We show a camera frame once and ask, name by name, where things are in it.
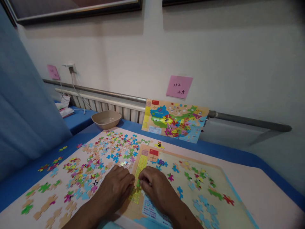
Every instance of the white cable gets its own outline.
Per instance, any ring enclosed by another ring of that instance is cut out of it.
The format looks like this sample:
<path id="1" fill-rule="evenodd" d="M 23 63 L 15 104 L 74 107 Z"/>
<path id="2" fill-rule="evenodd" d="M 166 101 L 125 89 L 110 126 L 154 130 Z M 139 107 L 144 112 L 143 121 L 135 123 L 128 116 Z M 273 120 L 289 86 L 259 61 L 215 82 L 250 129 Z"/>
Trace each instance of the white cable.
<path id="1" fill-rule="evenodd" d="M 64 100 L 66 100 L 66 99 L 64 98 L 63 86 L 61 85 L 61 77 L 60 77 L 60 68 L 61 68 L 62 66 L 64 66 L 64 65 L 61 65 L 61 66 L 59 67 L 59 70 L 58 70 L 59 82 L 60 82 L 60 89 L 61 89 L 61 97 L 60 97 L 60 100 L 61 100 L 62 98 L 63 98 Z"/>
<path id="2" fill-rule="evenodd" d="M 74 108 L 71 108 L 71 107 L 68 107 L 68 108 L 70 108 L 70 109 L 72 109 L 72 110 L 83 110 L 83 109 L 74 109 Z"/>
<path id="3" fill-rule="evenodd" d="M 71 75 L 72 85 L 73 85 L 74 90 L 76 91 L 76 93 L 78 94 L 78 96 L 81 97 L 81 99 L 84 101 L 84 103 L 86 103 L 86 104 L 90 107 L 90 105 L 82 98 L 82 96 L 81 96 L 81 95 L 79 94 L 79 92 L 76 90 L 76 88 L 75 88 L 75 86 L 74 86 L 74 83 L 73 83 L 72 73 L 70 73 L 70 75 Z"/>

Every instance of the blue curtain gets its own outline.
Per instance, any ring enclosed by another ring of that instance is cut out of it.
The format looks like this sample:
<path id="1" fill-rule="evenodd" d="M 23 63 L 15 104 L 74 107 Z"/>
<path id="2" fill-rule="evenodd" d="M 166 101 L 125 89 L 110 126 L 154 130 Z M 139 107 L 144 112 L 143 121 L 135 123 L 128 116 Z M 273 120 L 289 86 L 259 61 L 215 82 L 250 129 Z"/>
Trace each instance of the blue curtain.
<path id="1" fill-rule="evenodd" d="M 71 136 L 0 6 L 0 180 Z"/>

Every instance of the pink sticky note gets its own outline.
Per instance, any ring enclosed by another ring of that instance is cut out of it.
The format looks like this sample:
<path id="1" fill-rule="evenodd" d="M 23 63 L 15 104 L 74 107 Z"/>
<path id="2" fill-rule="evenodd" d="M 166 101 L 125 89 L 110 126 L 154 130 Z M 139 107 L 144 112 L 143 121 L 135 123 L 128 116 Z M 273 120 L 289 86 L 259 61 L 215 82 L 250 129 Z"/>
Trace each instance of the pink sticky note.
<path id="1" fill-rule="evenodd" d="M 190 90 L 193 78 L 186 76 L 171 76 L 166 95 L 185 99 Z"/>
<path id="2" fill-rule="evenodd" d="M 47 65 L 47 68 L 51 79 L 60 80 L 57 68 L 54 65 Z"/>

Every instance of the metal pipe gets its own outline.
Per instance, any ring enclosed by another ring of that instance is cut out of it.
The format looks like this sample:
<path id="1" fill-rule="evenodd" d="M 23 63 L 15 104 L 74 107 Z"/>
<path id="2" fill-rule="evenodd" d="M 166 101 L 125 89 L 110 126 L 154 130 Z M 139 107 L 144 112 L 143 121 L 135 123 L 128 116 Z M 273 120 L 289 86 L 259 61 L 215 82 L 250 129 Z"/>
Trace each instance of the metal pipe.
<path id="1" fill-rule="evenodd" d="M 261 128 L 265 128 L 265 129 L 279 131 L 279 132 L 289 132 L 292 130 L 291 126 L 285 125 L 285 124 L 261 121 L 261 120 L 257 120 L 257 119 L 245 118 L 245 117 L 241 117 L 241 116 L 224 114 L 224 113 L 219 113 L 219 112 L 217 114 L 218 115 L 216 118 L 218 118 L 218 119 L 238 122 L 238 123 L 246 124 L 249 126 L 261 127 Z"/>
<path id="2" fill-rule="evenodd" d="M 43 81 L 45 83 L 60 86 L 60 82 L 58 82 L 58 81 L 45 80 L 45 79 L 43 79 Z M 73 88 L 72 84 L 67 84 L 67 83 L 61 83 L 61 84 L 62 84 L 63 87 Z M 132 95 L 125 95 L 125 94 L 120 94 L 120 93 L 115 93 L 115 92 L 109 92 L 109 91 L 94 89 L 94 88 L 90 88 L 90 87 L 83 87 L 83 86 L 78 86 L 78 85 L 74 85 L 74 86 L 75 86 L 76 89 L 79 89 L 79 90 L 82 90 L 82 91 L 88 91 L 88 92 L 93 92 L 93 93 L 97 93 L 97 94 L 109 95 L 109 96 L 112 96 L 112 97 L 123 98 L 123 99 L 132 100 L 132 101 L 136 101 L 136 102 L 146 103 L 146 99 L 141 98 L 141 97 L 136 97 L 136 96 L 132 96 Z"/>
<path id="3" fill-rule="evenodd" d="M 58 81 L 45 80 L 45 79 L 43 79 L 43 81 L 45 83 L 60 86 L 60 82 L 58 82 Z M 68 84 L 68 83 L 62 83 L 62 86 L 73 88 L 73 85 Z M 93 93 L 96 93 L 96 94 L 109 95 L 109 96 L 112 96 L 112 97 L 117 97 L 117 98 L 122 98 L 122 99 L 126 99 L 126 100 L 146 103 L 146 99 L 141 98 L 141 97 L 125 95 L 125 94 L 120 94 L 120 93 L 115 93 L 115 92 L 109 92 L 109 91 L 94 89 L 94 88 L 90 88 L 90 87 L 83 87 L 83 86 L 78 86 L 78 85 L 75 85 L 75 88 L 78 89 L 78 90 L 93 92 Z M 279 131 L 279 132 L 289 132 L 289 131 L 292 130 L 291 126 L 285 125 L 285 124 L 261 121 L 261 120 L 257 120 L 257 119 L 245 118 L 245 117 L 241 117 L 241 116 L 224 114 L 224 113 L 218 113 L 216 111 L 211 111 L 211 110 L 209 111 L 208 117 L 209 118 L 222 119 L 222 120 L 236 122 L 236 123 L 241 123 L 241 124 L 255 126 L 255 127 L 261 127 L 261 128 L 265 128 L 265 129 Z"/>

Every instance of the electrical outlet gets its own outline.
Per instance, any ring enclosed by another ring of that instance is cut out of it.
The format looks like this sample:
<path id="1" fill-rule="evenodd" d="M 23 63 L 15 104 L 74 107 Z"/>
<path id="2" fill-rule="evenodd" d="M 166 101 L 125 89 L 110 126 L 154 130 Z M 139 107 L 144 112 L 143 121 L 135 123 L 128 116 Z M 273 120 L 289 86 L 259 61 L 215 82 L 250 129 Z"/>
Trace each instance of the electrical outlet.
<path id="1" fill-rule="evenodd" d="M 63 66 L 65 66 L 65 67 L 72 67 L 72 68 L 73 68 L 74 73 L 77 73 L 77 71 L 76 71 L 76 67 L 75 67 L 75 64 L 63 64 Z"/>

